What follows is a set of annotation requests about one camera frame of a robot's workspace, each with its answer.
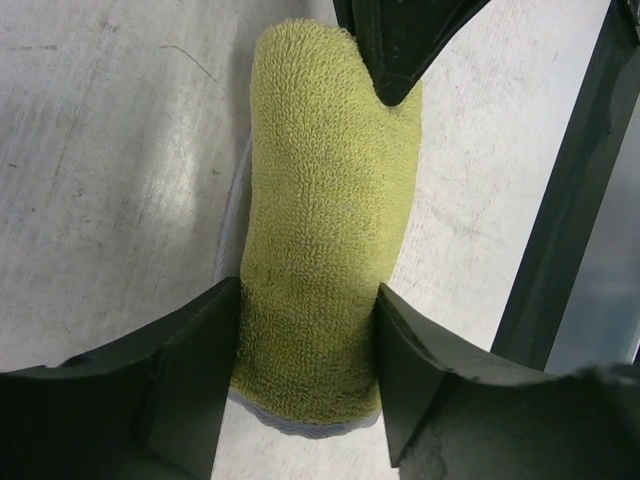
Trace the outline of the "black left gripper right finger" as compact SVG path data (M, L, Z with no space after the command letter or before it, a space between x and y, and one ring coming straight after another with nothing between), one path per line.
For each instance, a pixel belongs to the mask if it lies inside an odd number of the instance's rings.
M635 479L639 369L549 375L427 319L387 286L374 308L391 465L404 479Z

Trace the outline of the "yellow green towel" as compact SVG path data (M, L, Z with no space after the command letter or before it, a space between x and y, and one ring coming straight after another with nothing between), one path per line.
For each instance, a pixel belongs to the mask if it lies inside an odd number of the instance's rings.
M384 105L347 31L291 19L257 42L250 113L232 387L283 433L340 435L380 411L371 314L413 203L422 90Z

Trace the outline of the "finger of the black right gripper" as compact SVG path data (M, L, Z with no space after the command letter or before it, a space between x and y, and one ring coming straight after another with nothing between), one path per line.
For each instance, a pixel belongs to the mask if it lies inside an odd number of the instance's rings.
M453 36L488 0L334 0L338 25L355 39L379 100L404 101Z

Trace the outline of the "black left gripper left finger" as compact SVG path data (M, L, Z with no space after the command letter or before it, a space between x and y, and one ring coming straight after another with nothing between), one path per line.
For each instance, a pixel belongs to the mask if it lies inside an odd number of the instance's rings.
M5 479L207 479L236 356L240 282L56 367L1 376Z

